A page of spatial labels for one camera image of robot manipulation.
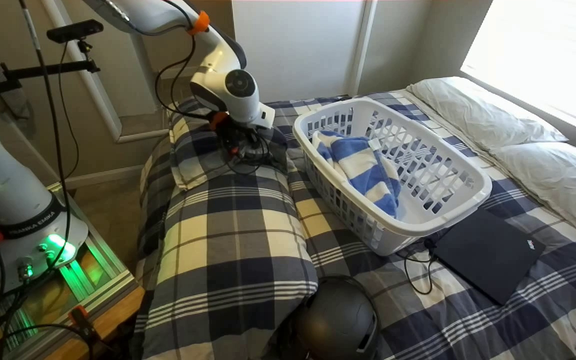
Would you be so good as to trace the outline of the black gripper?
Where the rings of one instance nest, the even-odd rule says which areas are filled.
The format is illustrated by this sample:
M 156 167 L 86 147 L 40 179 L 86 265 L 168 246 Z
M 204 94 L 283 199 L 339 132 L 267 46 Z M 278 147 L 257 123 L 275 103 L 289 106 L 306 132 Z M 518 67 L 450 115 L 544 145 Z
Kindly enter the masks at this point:
M 225 150 L 225 158 L 236 163 L 269 163 L 272 152 L 263 136 L 238 121 L 225 121 L 215 128 L 215 134 Z

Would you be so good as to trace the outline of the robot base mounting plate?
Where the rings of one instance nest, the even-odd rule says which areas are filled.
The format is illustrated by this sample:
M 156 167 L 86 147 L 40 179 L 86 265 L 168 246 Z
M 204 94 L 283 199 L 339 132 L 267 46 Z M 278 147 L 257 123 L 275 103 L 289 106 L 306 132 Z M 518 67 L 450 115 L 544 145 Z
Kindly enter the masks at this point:
M 75 255 L 41 282 L 21 303 L 0 301 L 0 360 L 114 360 L 124 326 L 133 318 L 143 290 L 106 243 L 75 199 L 71 212 L 87 223 Z

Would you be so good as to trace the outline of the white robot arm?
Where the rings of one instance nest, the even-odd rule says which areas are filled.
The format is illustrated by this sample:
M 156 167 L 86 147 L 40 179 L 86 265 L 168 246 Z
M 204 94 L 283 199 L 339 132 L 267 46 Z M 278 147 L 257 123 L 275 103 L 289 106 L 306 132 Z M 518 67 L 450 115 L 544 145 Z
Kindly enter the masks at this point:
M 184 0 L 83 2 L 124 32 L 184 27 L 196 33 L 211 50 L 190 77 L 192 94 L 250 130 L 274 123 L 274 109 L 259 100 L 257 83 L 246 69 L 243 50 L 221 35 L 206 12 Z M 19 288 L 69 261 L 86 237 L 87 225 L 0 141 L 0 288 Z

